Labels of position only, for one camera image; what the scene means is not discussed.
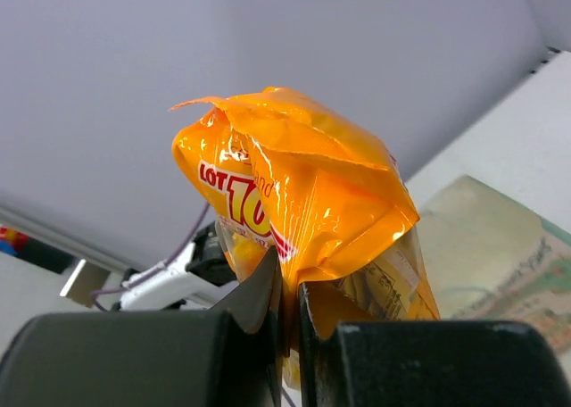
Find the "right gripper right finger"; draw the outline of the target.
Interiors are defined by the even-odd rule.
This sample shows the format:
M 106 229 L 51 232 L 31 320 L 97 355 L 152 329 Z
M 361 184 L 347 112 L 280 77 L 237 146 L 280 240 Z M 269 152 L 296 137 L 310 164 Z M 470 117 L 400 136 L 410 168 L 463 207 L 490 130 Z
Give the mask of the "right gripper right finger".
M 361 327 L 377 319 L 363 311 L 329 282 L 300 285 L 299 348 L 304 406 L 352 406 L 343 338 L 337 326 Z

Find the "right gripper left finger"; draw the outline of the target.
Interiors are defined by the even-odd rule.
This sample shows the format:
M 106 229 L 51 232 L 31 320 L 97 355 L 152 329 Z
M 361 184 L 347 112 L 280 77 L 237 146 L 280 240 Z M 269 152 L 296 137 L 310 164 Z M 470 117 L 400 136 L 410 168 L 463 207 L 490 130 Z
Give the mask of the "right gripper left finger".
M 253 274 L 212 309 L 226 319 L 217 406 L 279 406 L 282 390 L 282 276 L 271 246 Z

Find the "yellow Lot 100 candy bag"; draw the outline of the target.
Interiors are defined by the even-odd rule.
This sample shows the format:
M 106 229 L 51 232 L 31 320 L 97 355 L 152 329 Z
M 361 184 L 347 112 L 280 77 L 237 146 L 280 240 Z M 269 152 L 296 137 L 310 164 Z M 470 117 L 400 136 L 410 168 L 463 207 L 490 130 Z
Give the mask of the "yellow Lot 100 candy bag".
M 384 143 L 286 87 L 206 96 L 172 142 L 182 173 L 218 216 L 239 280 L 275 248 L 283 280 L 285 382 L 301 385 L 299 286 L 325 283 L 380 320 L 436 320 L 418 211 Z

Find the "green paper bag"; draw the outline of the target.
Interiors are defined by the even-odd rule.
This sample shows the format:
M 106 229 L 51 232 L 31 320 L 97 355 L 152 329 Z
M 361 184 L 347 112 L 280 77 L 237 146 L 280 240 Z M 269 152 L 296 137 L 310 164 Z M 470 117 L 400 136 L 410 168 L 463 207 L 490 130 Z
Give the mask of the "green paper bag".
M 570 235 L 469 176 L 420 209 L 418 234 L 444 319 L 519 320 L 570 348 Z

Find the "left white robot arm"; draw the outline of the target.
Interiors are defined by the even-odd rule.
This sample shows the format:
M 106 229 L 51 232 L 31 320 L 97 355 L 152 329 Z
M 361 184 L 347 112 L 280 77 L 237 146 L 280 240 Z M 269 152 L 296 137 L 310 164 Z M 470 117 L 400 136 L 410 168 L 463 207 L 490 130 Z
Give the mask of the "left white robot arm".
M 126 291 L 114 311 L 154 311 L 168 309 L 206 310 L 237 286 L 236 274 L 219 240 L 219 224 L 201 228 L 193 240 L 168 265 L 155 265 L 126 278 Z

